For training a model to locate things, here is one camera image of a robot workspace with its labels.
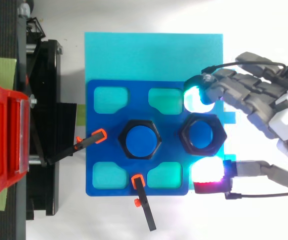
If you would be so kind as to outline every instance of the metal rod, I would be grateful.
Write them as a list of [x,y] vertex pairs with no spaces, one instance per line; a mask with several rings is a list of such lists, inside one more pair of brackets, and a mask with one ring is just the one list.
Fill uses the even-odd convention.
[[38,155],[29,156],[29,165],[41,165],[41,161]]
[[34,54],[36,49],[36,44],[27,44],[26,45],[26,54]]

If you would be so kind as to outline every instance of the rounded rectangular hole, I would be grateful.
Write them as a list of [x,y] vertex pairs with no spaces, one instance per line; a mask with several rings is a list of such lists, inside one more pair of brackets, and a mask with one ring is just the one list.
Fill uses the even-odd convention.
[[176,88],[152,88],[148,102],[164,115],[178,115],[183,111],[183,92]]
[[147,174],[152,189],[177,189],[182,185],[182,166],[178,162],[162,162]]
[[129,102],[129,91],[121,86],[99,86],[94,90],[94,110],[98,114],[114,114]]
[[96,189],[124,189],[127,172],[114,162],[97,162],[93,166],[93,186]]

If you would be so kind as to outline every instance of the orange tab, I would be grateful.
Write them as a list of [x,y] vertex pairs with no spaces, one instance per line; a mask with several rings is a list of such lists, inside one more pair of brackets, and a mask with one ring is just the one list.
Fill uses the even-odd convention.
[[103,142],[104,140],[107,139],[107,133],[106,133],[106,131],[103,130],[102,128],[101,128],[101,129],[98,129],[98,130],[95,131],[95,132],[93,132],[92,135],[95,135],[95,134],[100,133],[100,132],[103,133],[104,137],[103,137],[102,139],[98,140],[97,142],[95,142],[96,144],[100,144],[101,142]]
[[80,143],[82,140],[83,140],[83,139],[82,139],[80,136],[77,136],[77,137],[76,137],[77,143]]
[[132,180],[132,184],[133,184],[133,187],[134,187],[135,190],[137,189],[136,185],[135,185],[135,179],[137,179],[137,178],[140,178],[141,181],[142,181],[143,186],[146,186],[144,177],[141,174],[133,175],[131,180]]
[[136,199],[134,200],[134,203],[135,203],[135,206],[138,207],[138,208],[142,205],[142,204],[140,203],[139,198],[136,198]]

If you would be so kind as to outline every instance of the black bracket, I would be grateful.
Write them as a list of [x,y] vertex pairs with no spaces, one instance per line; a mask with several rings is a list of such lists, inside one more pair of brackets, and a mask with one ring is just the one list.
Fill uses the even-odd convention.
[[142,176],[135,175],[132,177],[134,189],[137,191],[139,199],[135,199],[135,205],[137,207],[142,206],[144,210],[144,214],[147,220],[147,224],[150,231],[156,230],[156,225],[154,221],[154,217],[152,211],[150,209],[147,195],[144,188],[144,182]]

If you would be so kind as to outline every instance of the blue cap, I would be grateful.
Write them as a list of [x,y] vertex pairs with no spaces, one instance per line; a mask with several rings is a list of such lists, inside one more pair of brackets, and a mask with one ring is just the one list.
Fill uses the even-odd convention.
[[197,121],[189,129],[190,142],[198,149],[207,147],[213,140],[213,131],[204,121]]
[[126,136],[126,147],[136,157],[150,155],[157,146],[157,136],[147,126],[135,126],[129,130]]

